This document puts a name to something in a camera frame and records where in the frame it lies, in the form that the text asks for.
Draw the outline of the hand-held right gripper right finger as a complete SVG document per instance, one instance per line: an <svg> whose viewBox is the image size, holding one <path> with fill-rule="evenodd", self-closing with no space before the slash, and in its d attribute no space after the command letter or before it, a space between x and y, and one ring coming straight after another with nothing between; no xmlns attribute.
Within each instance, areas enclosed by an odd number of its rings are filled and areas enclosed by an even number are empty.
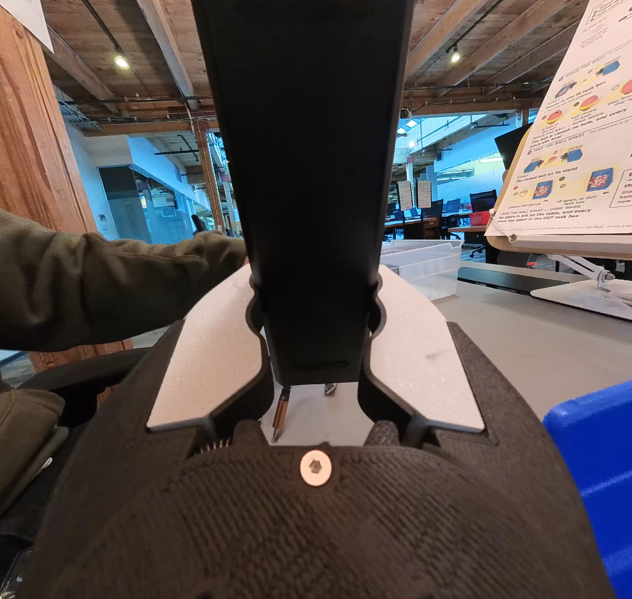
<svg viewBox="0 0 632 599"><path fill-rule="evenodd" d="M484 419L442 313L418 289L379 266L379 312L362 378L431 426L481 433Z"/></svg>

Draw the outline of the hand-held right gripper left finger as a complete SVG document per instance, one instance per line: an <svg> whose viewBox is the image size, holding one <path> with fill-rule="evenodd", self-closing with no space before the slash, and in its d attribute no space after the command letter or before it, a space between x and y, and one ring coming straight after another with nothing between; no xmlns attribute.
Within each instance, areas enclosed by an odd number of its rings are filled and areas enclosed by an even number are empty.
<svg viewBox="0 0 632 599"><path fill-rule="evenodd" d="M203 427L269 369L267 345L250 313L255 289L244 264L188 312L146 427Z"/></svg>

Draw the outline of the copper screwdriver bit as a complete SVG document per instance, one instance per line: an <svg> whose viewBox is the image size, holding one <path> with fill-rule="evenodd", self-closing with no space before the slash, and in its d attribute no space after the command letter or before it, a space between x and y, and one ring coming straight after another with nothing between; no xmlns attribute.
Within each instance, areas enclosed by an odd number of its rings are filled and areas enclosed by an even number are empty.
<svg viewBox="0 0 632 599"><path fill-rule="evenodd" d="M276 410L273 418L273 434L272 434L272 443L276 444L280 436L282 434L282 430L284 428L284 423L286 420L286 415L288 411L289 399L291 395L291 386L283 386L279 399L277 401Z"/></svg>

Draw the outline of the black rectangular bit case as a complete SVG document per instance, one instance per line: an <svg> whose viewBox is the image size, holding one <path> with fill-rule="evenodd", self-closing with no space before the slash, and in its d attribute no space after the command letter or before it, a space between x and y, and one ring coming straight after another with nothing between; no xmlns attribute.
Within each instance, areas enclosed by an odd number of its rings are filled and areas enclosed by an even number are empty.
<svg viewBox="0 0 632 599"><path fill-rule="evenodd" d="M191 0L281 385L356 382L414 0Z"/></svg>

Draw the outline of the person's left forearm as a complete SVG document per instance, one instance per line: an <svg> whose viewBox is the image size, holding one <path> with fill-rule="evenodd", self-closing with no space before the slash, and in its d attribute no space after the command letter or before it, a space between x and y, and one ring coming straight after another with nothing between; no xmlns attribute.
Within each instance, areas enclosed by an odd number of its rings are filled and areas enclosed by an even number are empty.
<svg viewBox="0 0 632 599"><path fill-rule="evenodd" d="M1 210L1 349L59 352L170 326L247 262L245 241L53 231Z"/></svg>

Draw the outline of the black desk chair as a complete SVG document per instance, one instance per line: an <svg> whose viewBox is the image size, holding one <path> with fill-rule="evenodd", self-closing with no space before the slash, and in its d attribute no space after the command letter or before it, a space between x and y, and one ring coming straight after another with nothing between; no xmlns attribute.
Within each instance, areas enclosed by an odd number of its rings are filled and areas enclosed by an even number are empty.
<svg viewBox="0 0 632 599"><path fill-rule="evenodd" d="M76 361L37 373L19 388L1 382L1 393L11 389L34 389L61 397L65 408L58 426L68 430L65 442L42 470L1 513L1 597L21 598L25 573L30 572L32 549L55 551L55 538L66 540L85 522L80 508L81 478L72 483L69 467L77 446L97 413L102 394L123 381L145 357L148 349L124 350L104 357Z"/></svg>

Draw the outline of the clear plastic bin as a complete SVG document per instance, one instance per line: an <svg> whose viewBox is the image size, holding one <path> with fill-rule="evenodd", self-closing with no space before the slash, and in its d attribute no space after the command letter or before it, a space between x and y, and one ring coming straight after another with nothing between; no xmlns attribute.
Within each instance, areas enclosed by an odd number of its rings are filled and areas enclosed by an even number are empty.
<svg viewBox="0 0 632 599"><path fill-rule="evenodd" d="M462 240L392 240L382 243L380 263L429 301L457 293Z"/></svg>

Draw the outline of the wooden office table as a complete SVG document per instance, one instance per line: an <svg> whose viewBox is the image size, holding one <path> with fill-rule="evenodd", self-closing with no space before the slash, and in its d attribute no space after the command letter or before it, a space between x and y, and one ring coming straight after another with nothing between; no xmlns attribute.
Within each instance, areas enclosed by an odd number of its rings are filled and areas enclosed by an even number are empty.
<svg viewBox="0 0 632 599"><path fill-rule="evenodd" d="M410 220L394 220L387 222L383 228L383 240L396 239L398 231L402 231L404 240L423 240L421 238L422 218Z"/></svg>

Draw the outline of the black office chair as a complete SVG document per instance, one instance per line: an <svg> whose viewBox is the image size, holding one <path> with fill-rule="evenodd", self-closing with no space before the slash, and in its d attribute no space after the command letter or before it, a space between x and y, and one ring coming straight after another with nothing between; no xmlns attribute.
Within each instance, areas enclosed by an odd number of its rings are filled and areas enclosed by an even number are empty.
<svg viewBox="0 0 632 599"><path fill-rule="evenodd" d="M422 209L422 239L441 239L444 200L432 201L429 208Z"/></svg>
<svg viewBox="0 0 632 599"><path fill-rule="evenodd" d="M451 236L449 229L460 226L460 204L461 200L459 198L448 200L445 204L440 221L441 239L449 239Z"/></svg>

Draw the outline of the white tablet stand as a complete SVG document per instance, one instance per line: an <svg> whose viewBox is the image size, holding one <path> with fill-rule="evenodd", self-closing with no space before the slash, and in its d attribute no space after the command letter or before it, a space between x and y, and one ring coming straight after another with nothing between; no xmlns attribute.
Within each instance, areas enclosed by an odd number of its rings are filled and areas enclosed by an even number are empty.
<svg viewBox="0 0 632 599"><path fill-rule="evenodd" d="M534 298L568 307L631 321L631 282L616 279L602 266L581 256L548 255L556 264L563 263L586 280L533 290Z"/></svg>

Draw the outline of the slim wooden pillar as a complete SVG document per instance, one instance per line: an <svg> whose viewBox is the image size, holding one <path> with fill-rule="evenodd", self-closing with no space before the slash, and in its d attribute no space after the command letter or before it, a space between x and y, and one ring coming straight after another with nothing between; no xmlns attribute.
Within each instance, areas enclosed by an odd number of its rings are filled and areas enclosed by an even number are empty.
<svg viewBox="0 0 632 599"><path fill-rule="evenodd" d="M214 226L217 231L225 233L225 219L219 198L214 165L210 155L207 128L201 123L201 121L193 121L193 131L198 145L201 170L205 181L207 196L210 202Z"/></svg>

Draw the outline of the blue plastic bin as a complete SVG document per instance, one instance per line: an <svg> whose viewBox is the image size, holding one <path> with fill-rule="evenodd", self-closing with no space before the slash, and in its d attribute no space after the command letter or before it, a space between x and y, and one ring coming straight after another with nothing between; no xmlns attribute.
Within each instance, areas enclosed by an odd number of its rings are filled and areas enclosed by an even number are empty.
<svg viewBox="0 0 632 599"><path fill-rule="evenodd" d="M564 401L543 418L587 509L618 598L631 597L631 381Z"/></svg>

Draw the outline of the black computer monitor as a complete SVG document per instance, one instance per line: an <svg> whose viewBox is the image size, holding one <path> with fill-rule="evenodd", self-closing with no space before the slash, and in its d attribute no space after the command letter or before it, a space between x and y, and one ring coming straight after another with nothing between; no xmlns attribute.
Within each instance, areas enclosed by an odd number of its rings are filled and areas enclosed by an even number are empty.
<svg viewBox="0 0 632 599"><path fill-rule="evenodd" d="M518 147L531 126L532 124L528 123L494 138L495 145L501 156L505 170L510 169Z"/></svg>

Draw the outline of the printed instruction sheet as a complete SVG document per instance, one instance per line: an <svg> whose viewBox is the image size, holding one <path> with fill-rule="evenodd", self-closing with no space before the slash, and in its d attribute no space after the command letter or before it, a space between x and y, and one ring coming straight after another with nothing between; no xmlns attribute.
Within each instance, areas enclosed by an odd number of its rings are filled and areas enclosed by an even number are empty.
<svg viewBox="0 0 632 599"><path fill-rule="evenodd" d="M489 237L631 234L631 0L589 0Z"/></svg>

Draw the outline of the white paper notice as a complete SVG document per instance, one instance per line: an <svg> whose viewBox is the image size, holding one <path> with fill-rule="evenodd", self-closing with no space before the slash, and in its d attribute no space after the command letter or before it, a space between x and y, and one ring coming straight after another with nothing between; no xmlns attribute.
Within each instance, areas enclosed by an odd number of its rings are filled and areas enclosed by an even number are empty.
<svg viewBox="0 0 632 599"><path fill-rule="evenodd" d="M1 6L53 53L53 44L41 0L1 0Z"/></svg>

